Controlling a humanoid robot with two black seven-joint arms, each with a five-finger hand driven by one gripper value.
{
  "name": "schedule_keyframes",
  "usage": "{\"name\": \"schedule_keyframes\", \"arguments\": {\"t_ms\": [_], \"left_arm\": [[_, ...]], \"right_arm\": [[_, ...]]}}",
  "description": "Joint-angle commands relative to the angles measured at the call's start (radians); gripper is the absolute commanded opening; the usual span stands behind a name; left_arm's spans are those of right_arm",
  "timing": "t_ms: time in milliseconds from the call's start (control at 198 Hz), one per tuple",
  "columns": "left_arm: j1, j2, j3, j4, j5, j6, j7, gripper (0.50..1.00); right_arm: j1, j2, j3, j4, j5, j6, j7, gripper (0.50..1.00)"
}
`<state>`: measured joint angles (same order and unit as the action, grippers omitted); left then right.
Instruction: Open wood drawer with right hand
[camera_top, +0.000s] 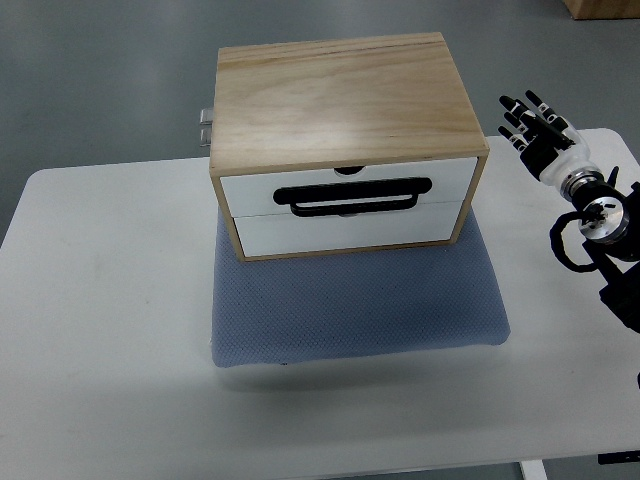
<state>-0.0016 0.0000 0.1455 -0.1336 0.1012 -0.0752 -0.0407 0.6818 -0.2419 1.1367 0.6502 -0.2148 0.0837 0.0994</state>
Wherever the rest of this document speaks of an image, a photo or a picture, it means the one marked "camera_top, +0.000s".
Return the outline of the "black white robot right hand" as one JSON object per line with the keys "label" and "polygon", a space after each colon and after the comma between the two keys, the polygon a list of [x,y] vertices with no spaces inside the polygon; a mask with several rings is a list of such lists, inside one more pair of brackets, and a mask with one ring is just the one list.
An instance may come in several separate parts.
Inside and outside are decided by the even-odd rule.
{"label": "black white robot right hand", "polygon": [[560,192],[568,190],[571,179],[600,177],[601,170],[591,161],[590,148],[575,127],[533,91],[525,96],[525,100],[499,98],[508,124],[498,131],[518,152],[527,171]]}

